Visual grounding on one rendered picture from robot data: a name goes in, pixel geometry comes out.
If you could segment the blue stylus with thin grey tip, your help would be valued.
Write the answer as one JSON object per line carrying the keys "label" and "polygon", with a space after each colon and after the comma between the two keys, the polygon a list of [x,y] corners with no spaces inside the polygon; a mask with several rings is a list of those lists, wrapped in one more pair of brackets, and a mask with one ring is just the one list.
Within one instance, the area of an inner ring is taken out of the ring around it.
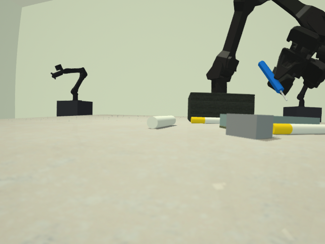
{"label": "blue stylus with thin grey tip", "polygon": [[285,98],[285,100],[287,101],[287,98],[283,94],[283,90],[284,90],[283,86],[281,85],[281,83],[279,82],[279,80],[276,80],[274,78],[274,74],[272,73],[272,71],[270,70],[270,68],[267,66],[267,64],[264,61],[260,61],[258,63],[258,66],[263,71],[263,73],[265,74],[265,76],[267,77],[268,81],[271,83],[271,85],[275,89],[275,91],[277,93],[281,93],[283,95],[283,97]]}

